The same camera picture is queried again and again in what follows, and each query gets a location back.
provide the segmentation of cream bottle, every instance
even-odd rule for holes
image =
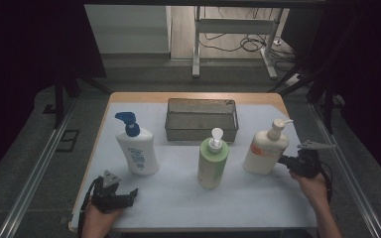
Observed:
[[[140,128],[132,112],[119,112],[115,117],[125,122],[125,130],[116,135],[116,140],[125,155],[131,173],[137,175],[154,174],[160,165],[154,150],[153,134]]]
[[[212,129],[212,138],[205,139],[199,147],[197,180],[205,188],[216,188],[221,183],[228,157],[228,145],[221,140],[223,131]]]
[[[289,146],[289,138],[281,133],[289,122],[292,120],[275,119],[270,130],[255,134],[243,162],[244,170],[259,175],[271,172]]]

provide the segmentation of hand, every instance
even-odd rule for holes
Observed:
[[[117,209],[108,214],[102,213],[89,201],[85,208],[82,238],[104,238],[109,233],[113,222],[122,213],[123,209]]]
[[[318,174],[314,178],[305,178],[292,171],[290,171],[290,175],[299,182],[302,192],[308,198],[313,209],[327,207],[327,191],[323,175]]]

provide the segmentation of white pump cap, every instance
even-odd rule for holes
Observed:
[[[275,119],[272,123],[271,130],[267,133],[268,139],[271,141],[278,141],[281,137],[281,131],[286,127],[286,124],[290,122],[293,122],[293,120],[285,121],[283,119]]]
[[[218,153],[221,151],[222,143],[221,138],[224,134],[220,128],[214,128],[211,131],[212,138],[209,140],[209,150],[213,153]]]

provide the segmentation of blue pump cap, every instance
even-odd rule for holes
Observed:
[[[135,114],[133,112],[119,112],[116,113],[114,117],[125,123],[126,135],[136,137],[141,132],[139,125],[136,123]]]

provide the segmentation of metal frame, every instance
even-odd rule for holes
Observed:
[[[27,181],[24,183],[23,188],[21,189],[17,199],[11,207],[11,210],[5,218],[5,221],[0,228],[0,237],[14,237],[15,233],[17,232],[17,229],[23,220],[24,214],[30,205],[37,187],[39,186],[40,181],[45,174],[46,168],[52,159],[58,142],[64,133],[64,128],[69,122],[70,116],[75,106],[75,102],[76,99],[72,99],[68,102],[64,119],[62,120],[58,129],[55,129],[52,133],[52,136],[46,144],[45,149],[33,167],[29,177],[27,178]]]
[[[338,143],[332,134],[329,134],[325,125],[322,123],[320,109],[316,104],[310,104],[311,110],[316,116],[317,125],[319,129],[322,131],[322,134],[326,140],[326,142],[330,145],[336,145],[335,150],[332,151],[332,155],[335,158],[336,164],[338,165],[338,169],[341,172],[341,176],[344,179],[354,202],[357,204],[358,210],[360,211],[363,219],[366,223],[367,228],[370,231],[370,234],[374,238],[381,238],[381,223],[379,217],[374,211],[370,201],[367,196],[364,194],[360,185],[358,184],[357,179],[355,178],[354,173],[349,166],[347,159],[344,154],[340,150]]]
[[[256,34],[269,35],[265,49],[261,49],[262,59],[268,69],[271,79],[277,79],[277,73],[271,63],[269,54],[275,35],[280,25],[283,8],[279,9],[274,20],[255,20],[255,19],[206,19],[200,17],[200,6],[195,7],[194,19],[194,46],[191,74],[193,77],[199,77],[199,34],[200,33],[216,33],[216,34]]]

